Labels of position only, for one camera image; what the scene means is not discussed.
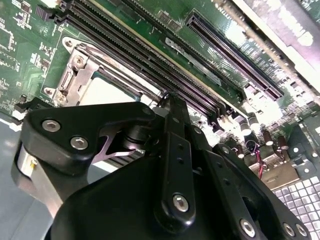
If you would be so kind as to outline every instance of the motherboard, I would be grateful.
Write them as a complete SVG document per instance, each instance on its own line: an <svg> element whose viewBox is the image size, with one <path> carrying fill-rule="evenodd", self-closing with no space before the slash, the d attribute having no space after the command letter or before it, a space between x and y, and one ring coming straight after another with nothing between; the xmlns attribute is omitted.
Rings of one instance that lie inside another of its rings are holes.
<svg viewBox="0 0 320 240"><path fill-rule="evenodd" d="M319 21L317 0L300 4ZM17 105L34 99L154 107L177 92L212 146L232 140L252 155L266 132L287 138L319 108L291 61L261 39L212 0L0 1L0 110L17 120ZM19 110L21 120L29 109Z"/></svg>

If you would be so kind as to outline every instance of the capacitor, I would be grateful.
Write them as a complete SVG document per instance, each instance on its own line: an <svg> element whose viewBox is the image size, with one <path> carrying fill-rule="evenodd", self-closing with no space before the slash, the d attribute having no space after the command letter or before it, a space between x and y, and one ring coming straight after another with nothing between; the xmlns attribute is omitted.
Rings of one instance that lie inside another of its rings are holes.
<svg viewBox="0 0 320 240"><path fill-rule="evenodd" d="M244 150L243 150L242 146L240 144L238 144L236 146L236 149L237 149L236 154L238 155L238 158L243 159L245 157L245 154L244 154Z"/></svg>
<svg viewBox="0 0 320 240"><path fill-rule="evenodd" d="M250 129L249 124L248 124L247 121L243 121L240 124L240 129L241 129L241 132L242 132L243 136L248 136L248 135L251 134L251 129Z"/></svg>
<svg viewBox="0 0 320 240"><path fill-rule="evenodd" d="M278 137L278 146L280 147L281 150L288 150L289 146L287 144L286 138L284 136L279 136Z"/></svg>
<svg viewBox="0 0 320 240"><path fill-rule="evenodd" d="M253 131L258 132L260 130L260 124L259 124L258 119L255 115L249 117L248 122L249 122L250 128Z"/></svg>
<svg viewBox="0 0 320 240"><path fill-rule="evenodd" d="M272 137L269 131L264 131L262 135L263 135L265 145L271 146L274 144L274 141L272 140Z"/></svg>

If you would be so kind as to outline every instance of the red wire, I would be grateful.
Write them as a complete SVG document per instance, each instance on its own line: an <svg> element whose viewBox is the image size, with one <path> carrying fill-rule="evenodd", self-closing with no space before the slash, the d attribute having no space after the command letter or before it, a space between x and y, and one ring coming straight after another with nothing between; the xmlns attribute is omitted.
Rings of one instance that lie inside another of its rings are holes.
<svg viewBox="0 0 320 240"><path fill-rule="evenodd" d="M262 164L262 160L260 158L260 153L259 152L256 153L256 159L257 159L257 161L259 163L259 178L261 179L264 168L263 168L263 164Z"/></svg>

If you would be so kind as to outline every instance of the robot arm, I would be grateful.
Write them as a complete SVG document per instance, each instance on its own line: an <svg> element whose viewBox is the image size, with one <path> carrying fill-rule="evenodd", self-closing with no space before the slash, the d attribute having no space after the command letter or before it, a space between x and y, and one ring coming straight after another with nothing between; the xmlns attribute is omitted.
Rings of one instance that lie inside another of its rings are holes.
<svg viewBox="0 0 320 240"><path fill-rule="evenodd" d="M20 141L12 177L46 204L52 240L311 239L228 146L210 147L175 94L154 110L139 102L35 110ZM135 149L144 156L88 185L90 164Z"/></svg>

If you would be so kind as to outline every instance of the metal grid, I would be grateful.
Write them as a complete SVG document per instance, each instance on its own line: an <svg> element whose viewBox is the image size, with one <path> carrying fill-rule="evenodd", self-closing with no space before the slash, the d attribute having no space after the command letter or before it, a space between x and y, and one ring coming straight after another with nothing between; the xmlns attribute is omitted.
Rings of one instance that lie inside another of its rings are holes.
<svg viewBox="0 0 320 240"><path fill-rule="evenodd" d="M273 192L310 231L312 240L320 240L320 181L317 176Z"/></svg>

